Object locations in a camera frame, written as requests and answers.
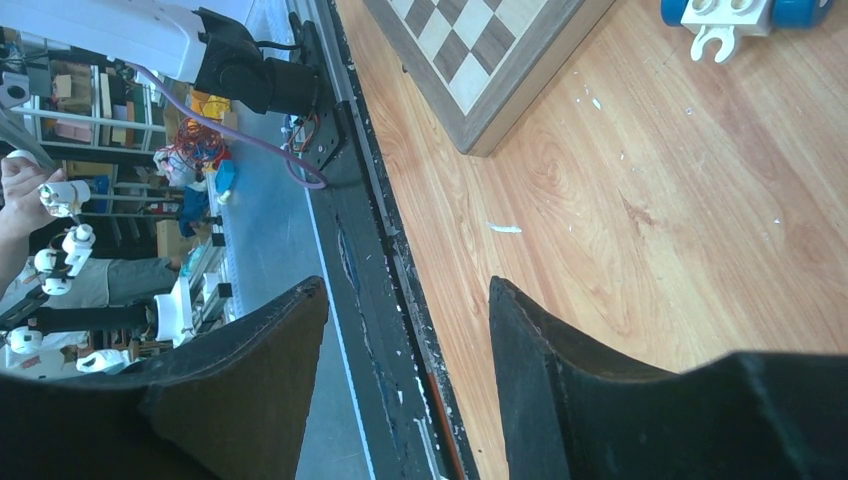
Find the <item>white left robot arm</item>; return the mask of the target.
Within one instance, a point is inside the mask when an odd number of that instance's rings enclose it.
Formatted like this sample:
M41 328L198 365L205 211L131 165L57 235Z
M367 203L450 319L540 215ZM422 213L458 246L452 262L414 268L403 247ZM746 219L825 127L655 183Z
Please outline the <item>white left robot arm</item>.
M240 22L212 10L159 1L4 1L1 23L151 67L200 92L237 100L258 114L304 116L318 102L318 70L263 54Z

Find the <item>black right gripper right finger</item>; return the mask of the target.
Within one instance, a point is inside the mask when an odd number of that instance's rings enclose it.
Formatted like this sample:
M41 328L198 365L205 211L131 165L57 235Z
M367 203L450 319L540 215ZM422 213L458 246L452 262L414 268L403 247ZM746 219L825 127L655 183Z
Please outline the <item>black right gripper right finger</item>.
M843 479L847 359L740 351L672 373L490 282L513 479Z

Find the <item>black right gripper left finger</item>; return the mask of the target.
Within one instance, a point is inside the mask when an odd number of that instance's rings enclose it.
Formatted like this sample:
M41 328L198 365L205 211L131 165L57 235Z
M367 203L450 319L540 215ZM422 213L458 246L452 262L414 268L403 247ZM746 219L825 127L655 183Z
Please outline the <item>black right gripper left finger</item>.
M5 479L292 479L328 318L318 276L117 374L1 379Z

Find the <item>operator hand in background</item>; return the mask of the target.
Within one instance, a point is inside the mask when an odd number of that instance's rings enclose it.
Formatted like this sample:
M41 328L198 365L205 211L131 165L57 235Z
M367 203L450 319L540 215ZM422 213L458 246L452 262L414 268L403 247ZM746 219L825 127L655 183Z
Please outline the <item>operator hand in background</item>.
M55 220L41 203L39 191L42 184L64 181L65 172L47 171L22 155L3 158L1 169L1 242L25 240Z

